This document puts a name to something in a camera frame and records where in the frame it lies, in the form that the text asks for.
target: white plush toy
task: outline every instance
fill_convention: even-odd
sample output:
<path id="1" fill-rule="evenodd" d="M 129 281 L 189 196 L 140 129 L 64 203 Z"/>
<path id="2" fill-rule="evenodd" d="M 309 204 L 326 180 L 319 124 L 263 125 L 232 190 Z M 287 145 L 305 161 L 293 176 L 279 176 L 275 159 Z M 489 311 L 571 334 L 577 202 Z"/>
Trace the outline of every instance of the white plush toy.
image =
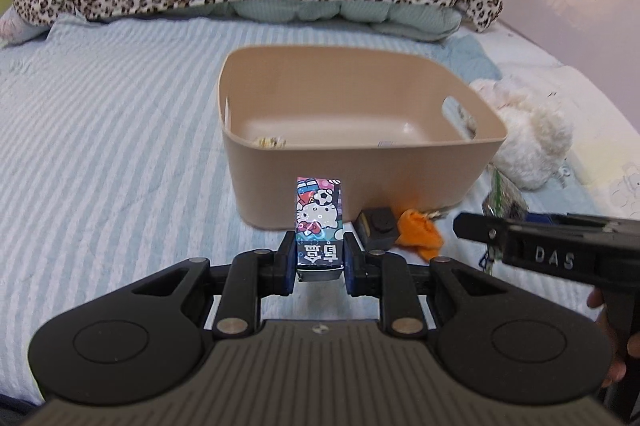
<path id="1" fill-rule="evenodd" d="M 573 135 L 558 99 L 540 96 L 514 76 L 477 79 L 469 86 L 507 126 L 507 138 L 492 160 L 498 170 L 521 189 L 538 189 L 558 173 Z M 475 131 L 475 121 L 466 113 L 463 118 Z"/>
<path id="2" fill-rule="evenodd" d="M 5 44 L 24 43 L 47 30 L 49 27 L 35 27 L 28 24 L 11 6 L 0 16 L 0 48 Z"/>

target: orange toy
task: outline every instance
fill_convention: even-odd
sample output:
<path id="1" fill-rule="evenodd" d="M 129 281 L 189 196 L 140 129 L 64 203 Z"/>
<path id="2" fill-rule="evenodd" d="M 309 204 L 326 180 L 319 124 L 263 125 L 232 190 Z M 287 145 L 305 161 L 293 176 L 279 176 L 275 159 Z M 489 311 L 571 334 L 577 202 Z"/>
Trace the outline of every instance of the orange toy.
<path id="1" fill-rule="evenodd" d="M 438 229 L 429 217 L 415 209 L 407 209 L 402 213 L 398 220 L 398 231 L 400 237 L 396 240 L 396 244 L 403 247 L 417 247 L 418 255 L 425 261 L 437 256 L 440 247 L 444 244 Z"/>

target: white headboard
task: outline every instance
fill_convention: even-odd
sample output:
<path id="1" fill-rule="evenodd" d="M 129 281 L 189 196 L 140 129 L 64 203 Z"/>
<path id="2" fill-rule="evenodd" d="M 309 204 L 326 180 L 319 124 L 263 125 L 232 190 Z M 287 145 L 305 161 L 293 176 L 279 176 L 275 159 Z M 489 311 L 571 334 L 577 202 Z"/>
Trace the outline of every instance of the white headboard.
<path id="1" fill-rule="evenodd" d="M 578 68 L 640 131 L 640 0 L 504 0 L 500 20 Z"/>

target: striped bedsheet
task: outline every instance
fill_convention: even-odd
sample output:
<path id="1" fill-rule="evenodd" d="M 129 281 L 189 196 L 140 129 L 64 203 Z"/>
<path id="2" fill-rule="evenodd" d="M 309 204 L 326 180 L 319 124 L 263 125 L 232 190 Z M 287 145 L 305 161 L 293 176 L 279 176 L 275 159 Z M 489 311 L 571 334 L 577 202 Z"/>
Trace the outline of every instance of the striped bedsheet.
<path id="1" fill-rule="evenodd" d="M 468 81 L 499 73 L 472 36 L 427 44 L 351 25 L 67 18 L 46 42 L 0 50 L 0 393 L 41 401 L 27 348 L 54 315 L 187 257 L 221 264 L 277 246 L 283 233 L 252 229 L 236 213 L 215 89 L 230 51 L 281 43 L 420 54 Z M 532 210 L 594 211 L 569 183 L 530 195 Z M 460 209 L 479 211 L 487 191 L 483 177 Z M 482 247 L 454 240 L 451 219 L 439 223 L 443 253 L 477 264 Z M 580 285 L 501 275 L 572 308 L 584 300 Z M 372 298 L 350 300 L 343 281 L 297 284 L 263 308 L 310 319 L 378 313 Z"/>

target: ribbed grip surface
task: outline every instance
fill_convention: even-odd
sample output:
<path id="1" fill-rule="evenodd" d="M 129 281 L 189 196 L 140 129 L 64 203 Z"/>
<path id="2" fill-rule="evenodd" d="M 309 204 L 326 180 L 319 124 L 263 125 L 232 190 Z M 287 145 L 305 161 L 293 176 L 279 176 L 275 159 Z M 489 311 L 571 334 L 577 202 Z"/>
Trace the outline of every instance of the ribbed grip surface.
<path id="1" fill-rule="evenodd" d="M 520 407 L 452 380 L 423 343 L 390 338 L 374 322 L 267 322 L 218 343 L 190 380 L 120 408 L 52 401 L 26 426 L 608 426 L 591 398 Z"/>

